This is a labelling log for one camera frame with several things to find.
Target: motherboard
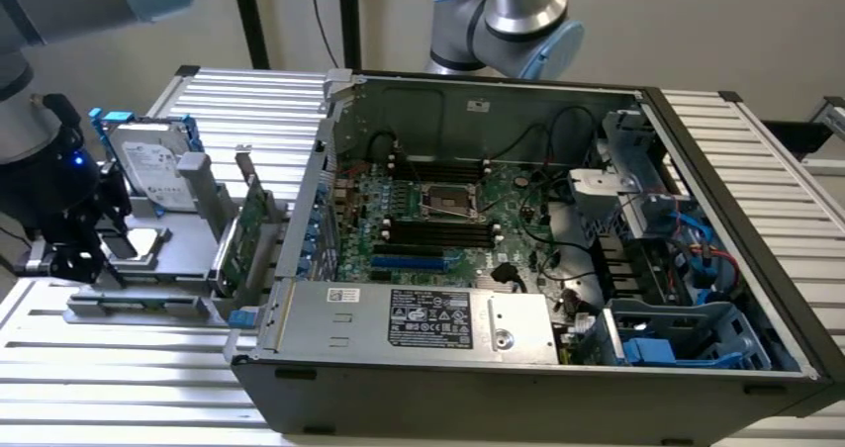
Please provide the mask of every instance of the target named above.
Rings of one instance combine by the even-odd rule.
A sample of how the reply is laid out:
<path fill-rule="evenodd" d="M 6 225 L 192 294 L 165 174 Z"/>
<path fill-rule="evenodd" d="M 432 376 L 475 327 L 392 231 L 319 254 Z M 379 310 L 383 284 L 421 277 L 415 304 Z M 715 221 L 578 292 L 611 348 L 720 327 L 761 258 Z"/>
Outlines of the motherboard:
<path fill-rule="evenodd" d="M 337 174 L 340 282 L 393 283 L 555 294 L 538 277 L 550 237 L 546 196 L 534 166 L 416 162 L 388 168 L 349 163 Z M 508 263 L 526 288 L 494 280 Z"/>

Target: gray wall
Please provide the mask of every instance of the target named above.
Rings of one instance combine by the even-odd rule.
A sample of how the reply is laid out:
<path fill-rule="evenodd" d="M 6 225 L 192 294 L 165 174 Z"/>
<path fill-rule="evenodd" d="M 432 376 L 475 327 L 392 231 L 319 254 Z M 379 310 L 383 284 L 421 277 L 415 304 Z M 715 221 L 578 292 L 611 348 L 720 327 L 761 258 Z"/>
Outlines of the gray wall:
<path fill-rule="evenodd" d="M 259 0 L 276 68 L 323 70 L 309 0 Z M 586 24 L 562 79 L 738 91 L 766 118 L 799 119 L 825 94 L 845 94 L 842 0 L 570 0 Z M 336 0 L 319 0 L 341 59 Z M 361 0 L 364 66 L 417 71 L 427 58 L 429 0 Z M 152 27 L 30 49 L 52 91 L 80 110 L 144 112 L 177 66 L 248 67 L 235 0 L 196 0 Z M 0 234 L 0 251 L 17 247 Z"/>
<path fill-rule="evenodd" d="M 319 4 L 339 55 L 336 0 Z M 757 113 L 773 119 L 801 118 L 822 94 L 845 94 L 842 0 L 570 0 L 570 4 L 571 16 L 586 24 L 586 39 L 563 79 L 735 90 Z M 429 0 L 361 0 L 365 67 L 420 70 L 429 7 Z M 277 34 L 271 50 L 275 66 L 308 70 L 328 66 L 308 0 L 273 0 L 264 14 Z"/>

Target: black cable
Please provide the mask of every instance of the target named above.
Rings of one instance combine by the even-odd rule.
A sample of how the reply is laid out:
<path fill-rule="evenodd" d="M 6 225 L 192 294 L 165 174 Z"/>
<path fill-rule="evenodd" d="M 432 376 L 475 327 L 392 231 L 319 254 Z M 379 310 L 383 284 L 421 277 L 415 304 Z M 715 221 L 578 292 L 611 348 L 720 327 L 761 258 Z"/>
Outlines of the black cable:
<path fill-rule="evenodd" d="M 540 129 L 540 130 L 543 130 L 543 132 L 546 132 L 546 133 L 547 133 L 547 130 L 546 130 L 544 125 L 543 125 L 543 124 L 539 124 L 539 123 L 534 123 L 534 124 L 531 124 L 531 125 L 526 128 L 526 130 L 523 131 L 523 133 L 519 135 L 519 137 L 516 137 L 516 140 L 514 140 L 514 141 L 511 142 L 511 144 L 510 144 L 507 147 L 504 147 L 502 150 L 499 150 L 496 153 L 494 153 L 494 154 L 490 156 L 490 160 L 495 160 L 495 159 L 496 159 L 496 158 L 499 158 L 502 155 L 504 155 L 507 152 L 510 152 L 511 150 L 514 150 L 514 147 L 515 147 L 516 145 L 519 145 L 519 142 L 522 142 L 522 141 L 523 141 L 523 139 L 526 138 L 526 136 L 531 133 L 531 131 L 532 131 L 534 129 Z"/>
<path fill-rule="evenodd" d="M 519 292 L 522 292 L 523 294 L 528 293 L 528 286 L 526 285 L 526 281 L 523 281 L 523 278 L 516 276 L 514 278 L 514 282 L 516 283 L 516 285 L 519 286 Z M 511 289 L 511 293 L 516 293 L 516 288 Z"/>
<path fill-rule="evenodd" d="M 504 194 L 503 196 L 500 196 L 499 198 L 496 198 L 494 200 L 492 203 L 487 204 L 487 206 L 484 206 L 484 208 L 482 208 L 478 213 L 484 213 L 488 212 L 490 209 L 492 209 L 492 207 L 495 207 L 499 203 L 502 203 L 504 200 L 507 200 L 511 197 L 511 194 Z"/>
<path fill-rule="evenodd" d="M 376 138 L 381 135 L 388 135 L 391 137 L 391 141 L 396 141 L 396 133 L 389 129 L 381 129 L 380 131 L 375 131 L 372 135 L 369 135 L 369 140 L 367 141 L 367 150 L 364 151 L 364 162 L 372 163 L 372 144 L 375 143 Z"/>
<path fill-rule="evenodd" d="M 528 192 L 528 194 L 526 195 L 526 198 L 523 198 L 522 203 L 519 204 L 519 214 L 522 214 L 523 208 L 526 207 L 526 203 L 528 202 L 528 199 L 531 198 L 531 195 L 536 192 L 536 190 L 539 188 L 542 188 L 546 184 L 547 185 L 554 185 L 556 182 L 563 181 L 562 178 L 556 178 L 554 180 L 548 180 L 547 182 L 540 182 L 539 184 L 536 184 L 534 186 L 534 188 L 531 189 L 531 191 Z M 586 252 L 587 254 L 590 254 L 590 256 L 592 256 L 592 253 L 590 252 L 588 247 L 586 247 L 582 244 L 576 244 L 574 242 L 564 242 L 564 241 L 555 241 L 554 239 L 544 239 L 539 236 L 536 236 L 526 227 L 526 220 L 523 218 L 519 218 L 519 227 L 520 230 L 526 233 L 526 235 L 536 242 L 542 242 L 544 244 L 550 244 L 552 246 L 568 246 L 568 247 L 576 247 L 578 249 L 580 249 L 583 252 Z"/>
<path fill-rule="evenodd" d="M 420 178 L 420 175 L 417 174 L 417 168 L 413 167 L 413 163 L 411 162 L 411 158 L 408 157 L 408 155 L 405 154 L 405 150 L 399 146 L 399 153 L 401 154 L 401 157 L 405 159 L 405 163 L 408 164 L 408 167 L 411 168 L 411 171 L 413 172 L 413 177 L 417 179 L 417 183 L 423 182 L 423 179 Z"/>
<path fill-rule="evenodd" d="M 543 277 L 546 277 L 550 281 L 554 282 L 567 282 L 567 281 L 574 281 L 575 279 L 580 279 L 582 277 L 586 276 L 594 276 L 595 271 L 588 271 L 584 272 L 583 274 L 578 274 L 576 276 L 571 276 L 571 277 L 554 277 L 554 276 L 548 276 L 548 273 L 544 271 L 544 266 L 547 265 L 548 260 L 551 259 L 551 256 L 548 256 L 544 260 L 543 263 L 540 264 L 540 274 L 543 274 Z"/>
<path fill-rule="evenodd" d="M 14 239 L 17 239 L 18 241 L 21 241 L 24 243 L 24 245 L 32 249 L 32 244 L 29 244 L 29 241 L 26 239 L 24 239 L 21 236 L 18 236 L 17 234 L 14 234 L 12 231 L 9 231 L 5 227 L 0 226 L 0 231 L 2 231 L 9 237 L 13 237 Z"/>
<path fill-rule="evenodd" d="M 628 201 L 624 202 L 622 205 L 619 205 L 619 210 L 616 210 L 616 215 L 622 215 L 622 210 L 624 210 L 624 207 L 627 207 L 628 205 L 631 205 L 634 203 L 635 200 L 643 198 L 644 196 L 647 196 L 646 193 L 638 193 L 636 195 L 634 195 L 632 197 L 628 198 Z"/>
<path fill-rule="evenodd" d="M 328 51 L 331 64 L 333 64 L 335 68 L 339 68 L 337 60 L 333 59 L 333 53 L 331 52 L 331 46 L 328 45 L 328 39 L 325 38 L 325 30 L 321 27 L 321 19 L 319 18 L 319 6 L 316 5 L 316 0 L 311 0 L 311 4 L 313 4 L 313 15 L 316 16 L 316 25 L 319 26 L 319 34 L 321 35 L 321 42 L 325 45 L 325 51 Z"/>
<path fill-rule="evenodd" d="M 598 120 L 595 119 L 595 115 L 592 114 L 592 112 L 586 109 L 583 106 L 566 106 L 563 109 L 560 109 L 559 111 L 556 111 L 556 113 L 554 114 L 554 117 L 551 118 L 548 127 L 547 127 L 547 143 L 544 145 L 546 148 L 546 159 L 551 159 L 552 156 L 552 152 L 554 152 L 554 146 L 551 145 L 551 138 L 554 136 L 554 128 L 556 126 L 556 122 L 559 121 L 559 118 L 568 112 L 571 111 L 580 111 L 583 112 L 587 117 L 590 118 L 590 133 L 591 136 L 595 137 L 598 135 Z"/>

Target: green circuit board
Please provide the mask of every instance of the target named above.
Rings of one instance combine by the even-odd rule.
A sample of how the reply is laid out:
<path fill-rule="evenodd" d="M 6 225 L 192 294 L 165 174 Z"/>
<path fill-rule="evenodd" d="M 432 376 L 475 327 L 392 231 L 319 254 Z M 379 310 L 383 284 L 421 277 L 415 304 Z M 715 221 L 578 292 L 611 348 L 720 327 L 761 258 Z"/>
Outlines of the green circuit board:
<path fill-rule="evenodd" d="M 228 294 L 233 294 L 247 282 L 252 258 L 261 235 L 261 222 L 267 216 L 267 194 L 255 176 L 249 180 L 249 189 L 243 201 L 240 213 L 232 227 L 231 242 L 225 245 L 225 253 L 220 271 L 223 285 Z"/>
<path fill-rule="evenodd" d="M 538 244 L 520 230 L 520 203 L 532 185 L 528 188 L 518 188 L 514 184 L 518 177 L 530 181 L 535 171 L 532 168 L 494 164 L 491 173 L 475 185 L 393 180 L 375 165 L 357 174 L 349 174 L 349 168 L 353 168 L 353 165 L 347 166 L 347 170 L 340 172 L 343 177 L 347 175 L 348 177 L 340 179 L 340 185 L 345 190 L 345 202 L 337 219 L 340 226 L 337 281 L 478 287 L 479 280 L 484 277 L 488 279 L 490 271 L 500 263 L 510 262 L 519 268 L 520 274 L 524 274 L 523 279 L 532 281 L 531 285 L 535 283 L 536 277 L 530 277 L 528 259 L 531 252 L 538 249 Z M 466 188 L 466 193 L 474 193 L 475 210 L 483 210 L 492 203 L 495 205 L 478 213 L 472 220 L 436 211 L 428 211 L 424 215 L 420 203 L 425 188 L 428 191 L 435 188 L 445 193 L 448 189 Z M 535 210 L 540 202 L 540 192 L 534 192 L 526 202 L 526 207 Z M 495 223 L 502 227 L 500 234 L 504 238 L 492 248 L 444 247 L 445 271 L 391 269 L 389 281 L 371 281 L 369 273 L 373 269 L 377 271 L 379 268 L 371 267 L 369 260 L 373 255 L 373 246 L 383 243 L 380 225 L 387 215 L 399 222 Z M 539 237 L 550 238 L 547 225 L 531 224 L 530 230 Z"/>

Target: blue plastic clip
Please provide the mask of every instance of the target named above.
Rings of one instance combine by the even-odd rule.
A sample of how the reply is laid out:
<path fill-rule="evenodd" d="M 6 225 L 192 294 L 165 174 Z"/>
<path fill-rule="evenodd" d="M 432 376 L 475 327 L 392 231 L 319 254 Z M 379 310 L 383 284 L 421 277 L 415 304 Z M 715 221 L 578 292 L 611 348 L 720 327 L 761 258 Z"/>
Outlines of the blue plastic clip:
<path fill-rule="evenodd" d="M 193 152 L 204 152 L 201 145 L 201 139 L 199 138 L 199 128 L 196 127 L 196 119 L 185 114 L 181 116 L 181 123 L 184 124 L 184 131 L 187 132 L 187 146 Z"/>
<path fill-rule="evenodd" d="M 668 213 L 668 216 L 676 219 L 676 212 Z M 710 226 L 700 224 L 695 218 L 688 217 L 683 213 L 680 213 L 679 220 L 683 224 L 694 227 L 695 229 L 698 229 L 698 231 L 700 231 L 703 240 L 707 241 L 707 243 L 712 241 L 712 228 Z"/>
<path fill-rule="evenodd" d="M 227 324 L 229 328 L 248 330 L 255 328 L 255 313 L 248 311 L 232 311 L 228 315 Z"/>
<path fill-rule="evenodd" d="M 96 131 L 96 135 L 100 139 L 100 143 L 102 144 L 102 148 L 105 148 L 105 153 L 108 154 L 108 158 L 112 158 L 117 164 L 117 168 L 122 173 L 124 177 L 126 175 L 126 169 L 122 167 L 122 162 L 117 158 L 117 153 L 114 152 L 114 147 L 110 144 L 110 139 L 108 138 L 108 133 L 105 132 L 105 127 L 102 126 L 102 122 L 108 123 L 125 123 L 134 119 L 134 115 L 132 113 L 125 112 L 109 112 L 105 117 L 102 117 L 102 108 L 93 108 L 88 111 L 88 118 L 90 119 L 90 126 Z M 130 194 L 137 195 L 138 191 L 132 185 L 132 181 L 126 178 L 126 182 L 129 183 Z"/>
<path fill-rule="evenodd" d="M 678 360 L 668 340 L 663 338 L 631 338 L 622 343 L 624 357 L 631 365 L 679 366 L 683 368 L 733 368 L 742 361 L 742 353 L 733 352 L 715 360 Z"/>

